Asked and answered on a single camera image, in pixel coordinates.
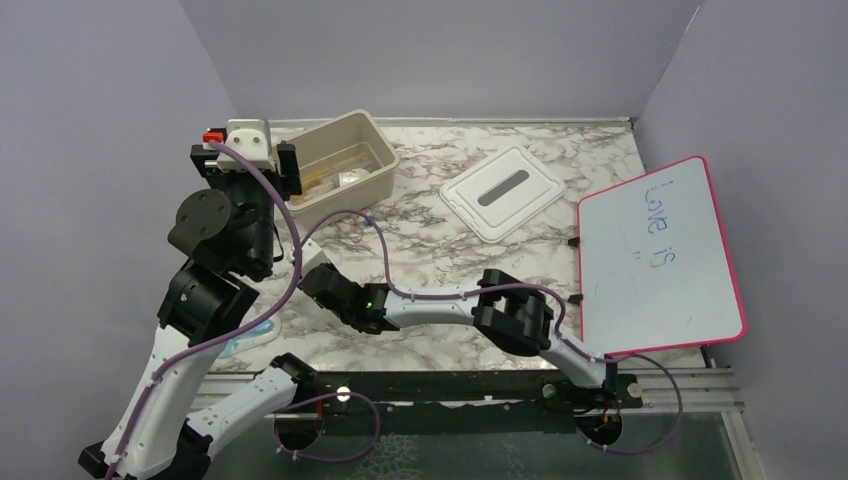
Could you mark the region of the yellow rubber tube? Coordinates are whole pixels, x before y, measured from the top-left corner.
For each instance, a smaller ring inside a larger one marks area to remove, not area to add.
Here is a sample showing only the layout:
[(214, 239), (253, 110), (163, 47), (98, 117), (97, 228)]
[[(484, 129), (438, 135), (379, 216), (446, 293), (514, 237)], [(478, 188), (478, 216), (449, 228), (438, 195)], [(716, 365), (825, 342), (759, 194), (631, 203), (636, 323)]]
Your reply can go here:
[(370, 173), (373, 167), (372, 163), (372, 156), (362, 153), (342, 160), (333, 167), (311, 173), (302, 178), (303, 193), (301, 195), (293, 195), (292, 200), (296, 203), (302, 203), (329, 193), (334, 189), (341, 188), (337, 185), (337, 174), (339, 172), (363, 168)]

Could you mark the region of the white plastic lid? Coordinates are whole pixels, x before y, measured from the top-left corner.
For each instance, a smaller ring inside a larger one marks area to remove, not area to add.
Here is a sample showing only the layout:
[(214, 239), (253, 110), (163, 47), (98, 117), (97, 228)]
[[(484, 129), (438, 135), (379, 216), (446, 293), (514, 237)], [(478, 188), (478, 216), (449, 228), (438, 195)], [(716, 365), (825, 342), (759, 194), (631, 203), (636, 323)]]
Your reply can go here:
[(439, 190), (445, 204), (486, 243), (500, 242), (564, 193), (564, 181), (521, 146), (498, 151)]

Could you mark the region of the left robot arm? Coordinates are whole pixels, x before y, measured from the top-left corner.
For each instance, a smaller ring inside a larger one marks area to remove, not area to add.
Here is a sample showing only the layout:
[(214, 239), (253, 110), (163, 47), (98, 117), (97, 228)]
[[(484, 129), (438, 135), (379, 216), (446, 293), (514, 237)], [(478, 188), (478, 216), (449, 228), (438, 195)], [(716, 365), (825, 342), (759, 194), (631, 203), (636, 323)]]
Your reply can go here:
[(247, 386), (193, 409), (210, 367), (245, 329), (255, 284), (272, 273), (274, 215), (286, 212), (302, 186), (296, 149), (286, 142), (250, 153), (212, 140), (195, 145), (191, 159), (208, 186), (182, 202), (168, 235), (187, 260), (158, 310), (154, 345), (130, 405), (110, 436), (79, 456), (96, 479), (200, 479), (252, 424), (313, 401), (313, 370), (284, 354)]

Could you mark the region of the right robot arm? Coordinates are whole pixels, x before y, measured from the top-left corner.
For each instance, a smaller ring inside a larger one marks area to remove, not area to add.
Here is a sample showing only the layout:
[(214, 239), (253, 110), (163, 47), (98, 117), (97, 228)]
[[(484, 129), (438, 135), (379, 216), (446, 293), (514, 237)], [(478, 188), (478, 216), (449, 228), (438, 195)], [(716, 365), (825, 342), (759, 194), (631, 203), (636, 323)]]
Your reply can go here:
[(360, 285), (331, 263), (300, 280), (299, 289), (342, 323), (371, 335), (421, 325), (464, 325), (477, 329), (507, 354), (540, 357), (577, 387), (587, 405), (600, 407), (617, 392), (615, 366), (563, 334), (547, 304), (555, 293), (486, 269), (475, 285), (403, 291), (390, 283)]

